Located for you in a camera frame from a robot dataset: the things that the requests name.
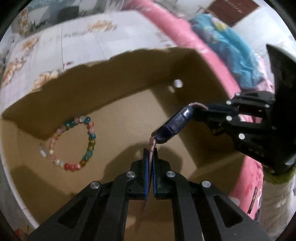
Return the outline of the brown cardboard box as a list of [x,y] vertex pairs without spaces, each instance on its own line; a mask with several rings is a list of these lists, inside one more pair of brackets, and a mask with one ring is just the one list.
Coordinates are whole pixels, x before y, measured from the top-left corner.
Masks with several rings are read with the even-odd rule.
[[[135,50],[107,61],[76,66],[27,94],[1,115],[4,170],[16,201],[35,229],[92,181],[107,183],[142,158],[151,133],[189,103],[228,99],[217,77],[195,50]],[[89,116],[96,145],[86,166],[65,171],[40,154],[66,121]],[[234,189],[244,156],[225,134],[214,137],[190,121],[158,145],[159,157],[190,181],[209,180],[222,192]],[[125,240],[174,240],[170,201],[153,194],[138,233],[142,201],[131,201]]]

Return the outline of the blue patterned blanket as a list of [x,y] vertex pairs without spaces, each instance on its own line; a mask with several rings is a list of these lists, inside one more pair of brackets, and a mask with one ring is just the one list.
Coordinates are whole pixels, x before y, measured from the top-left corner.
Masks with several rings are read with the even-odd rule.
[[224,62],[241,89],[253,89],[266,78],[259,55],[229,25],[211,14],[196,15],[189,22]]

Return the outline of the pink floral bed cover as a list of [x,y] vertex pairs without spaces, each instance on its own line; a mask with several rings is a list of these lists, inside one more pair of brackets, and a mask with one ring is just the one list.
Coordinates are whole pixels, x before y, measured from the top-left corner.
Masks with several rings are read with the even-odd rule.
[[[153,1],[127,1],[124,10],[136,10],[152,21],[179,47],[195,50],[201,56],[201,63],[211,74],[218,78],[228,96],[240,90],[225,64],[191,29],[184,18],[178,18]],[[256,220],[259,214],[262,194],[263,171],[259,162],[245,156],[239,177],[230,193],[230,199],[239,206],[251,219]]]

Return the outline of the brown wooden door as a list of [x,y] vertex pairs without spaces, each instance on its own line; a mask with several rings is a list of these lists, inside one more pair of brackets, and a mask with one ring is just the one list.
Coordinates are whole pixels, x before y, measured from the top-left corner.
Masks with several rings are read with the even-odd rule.
[[259,5],[252,0],[216,0],[208,6],[207,11],[233,27],[257,8]]

